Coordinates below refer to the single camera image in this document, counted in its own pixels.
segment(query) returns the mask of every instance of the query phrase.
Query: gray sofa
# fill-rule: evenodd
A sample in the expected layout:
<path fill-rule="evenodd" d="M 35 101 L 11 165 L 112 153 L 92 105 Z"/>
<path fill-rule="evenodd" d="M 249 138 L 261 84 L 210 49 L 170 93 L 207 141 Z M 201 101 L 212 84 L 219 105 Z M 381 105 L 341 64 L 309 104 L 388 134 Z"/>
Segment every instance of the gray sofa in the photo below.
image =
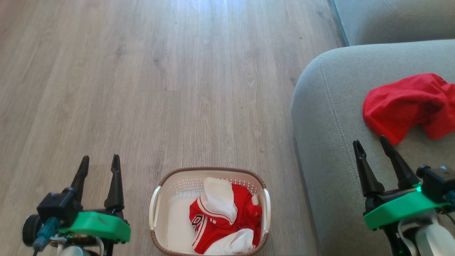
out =
<path fill-rule="evenodd" d="M 338 2 L 348 5 L 371 1 L 335 1 L 337 8 Z M 343 22 L 344 15 L 339 16 L 346 29 L 352 20 Z M 388 40 L 385 37 L 368 40 L 365 36 L 356 37 L 354 32 L 347 34 L 348 40 L 355 44 Z M 323 255 L 390 255 L 384 233 L 369 231 L 363 220 L 365 198 L 352 142 L 361 141 L 370 166 L 385 189 L 396 189 L 397 179 L 379 138 L 363 121 L 362 104 L 371 89 L 425 72 L 455 82 L 455 40 L 334 49 L 314 59 L 299 78 L 291 103 L 296 151 Z M 430 140 L 422 129 L 415 127 L 396 148 L 414 170 L 422 164 L 455 168 L 455 134 Z M 443 222 L 453 230 L 452 223 L 446 219 Z"/>
<path fill-rule="evenodd" d="M 346 45 L 455 38 L 454 0 L 331 0 Z"/>

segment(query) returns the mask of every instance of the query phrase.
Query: basket handle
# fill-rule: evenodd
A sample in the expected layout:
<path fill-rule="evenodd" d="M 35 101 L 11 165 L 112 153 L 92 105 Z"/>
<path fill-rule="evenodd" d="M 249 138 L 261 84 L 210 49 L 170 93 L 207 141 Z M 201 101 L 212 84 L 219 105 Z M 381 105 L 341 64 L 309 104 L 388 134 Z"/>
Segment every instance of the basket handle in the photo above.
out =
<path fill-rule="evenodd" d="M 264 189 L 264 195 L 265 195 L 265 209 L 266 209 L 266 221 L 263 224 L 263 229 L 265 233 L 268 233 L 268 230 L 270 229 L 270 223 L 272 222 L 272 206 L 270 205 L 270 195 L 268 194 L 267 189 Z"/>
<path fill-rule="evenodd" d="M 153 192 L 152 200 L 150 200 L 150 207 L 148 209 L 148 222 L 150 225 L 150 230 L 153 230 L 156 227 L 156 215 L 158 212 L 158 194 L 160 192 L 161 186 L 158 186 Z"/>

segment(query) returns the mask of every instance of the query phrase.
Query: green plastic part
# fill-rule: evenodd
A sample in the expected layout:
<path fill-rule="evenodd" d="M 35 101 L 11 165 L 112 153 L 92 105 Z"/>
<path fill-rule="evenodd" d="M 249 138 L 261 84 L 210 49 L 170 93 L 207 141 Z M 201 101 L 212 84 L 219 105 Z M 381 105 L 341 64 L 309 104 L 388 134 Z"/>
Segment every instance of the green plastic part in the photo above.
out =
<path fill-rule="evenodd" d="M 61 235 L 79 234 L 98 236 L 117 242 L 129 242 L 131 227 L 120 218 L 94 211 L 79 212 L 73 225 L 68 228 L 60 228 Z"/>
<path fill-rule="evenodd" d="M 416 189 L 416 191 L 387 202 L 365 215 L 368 229 L 378 229 L 426 211 L 449 205 L 448 203 L 437 204 L 433 202 L 422 193 L 420 186 Z"/>

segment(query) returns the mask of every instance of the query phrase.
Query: laundry basket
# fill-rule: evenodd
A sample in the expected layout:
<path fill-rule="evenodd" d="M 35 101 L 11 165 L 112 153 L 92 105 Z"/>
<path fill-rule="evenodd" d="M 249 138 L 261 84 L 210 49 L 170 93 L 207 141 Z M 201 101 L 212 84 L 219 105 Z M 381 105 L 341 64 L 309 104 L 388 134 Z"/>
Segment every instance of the laundry basket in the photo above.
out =
<path fill-rule="evenodd" d="M 228 180 L 233 184 L 247 187 L 253 195 L 258 195 L 259 204 L 262 207 L 261 219 L 261 240 L 259 245 L 249 252 L 236 254 L 241 256 L 250 256 L 258 253 L 267 242 L 268 230 L 271 221 L 270 197 L 265 183 L 255 173 L 243 169 L 222 168 L 222 167 L 195 167 L 175 170 L 166 175 L 153 193 L 149 208 L 150 235 L 155 246 L 168 255 L 188 256 L 197 255 L 191 249 L 182 245 L 186 230 L 186 223 L 189 222 L 189 207 L 185 209 L 173 209 L 178 200 L 186 200 L 189 206 L 204 192 L 202 181 L 204 178 L 212 177 L 217 179 Z"/>

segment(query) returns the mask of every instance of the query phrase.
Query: cable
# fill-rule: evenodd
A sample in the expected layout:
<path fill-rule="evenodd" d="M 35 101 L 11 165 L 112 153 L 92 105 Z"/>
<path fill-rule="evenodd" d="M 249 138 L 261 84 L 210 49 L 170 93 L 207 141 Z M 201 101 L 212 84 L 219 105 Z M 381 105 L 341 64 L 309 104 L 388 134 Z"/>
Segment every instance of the cable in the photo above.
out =
<path fill-rule="evenodd" d="M 100 247 L 100 256 L 103 256 L 104 255 L 104 243 L 98 236 L 95 237 L 95 239 L 96 239 L 96 243 Z"/>
<path fill-rule="evenodd" d="M 446 210 L 442 209 L 442 211 L 444 212 L 445 215 L 447 215 L 447 217 L 449 217 L 449 219 L 450 219 L 450 220 L 452 221 L 452 223 L 455 225 L 455 220 L 454 220 L 454 218 L 452 218 L 452 216 L 450 216 L 449 213 L 448 213 Z"/>
<path fill-rule="evenodd" d="M 61 251 L 63 250 L 63 244 L 58 244 L 57 245 L 57 255 L 60 255 Z"/>

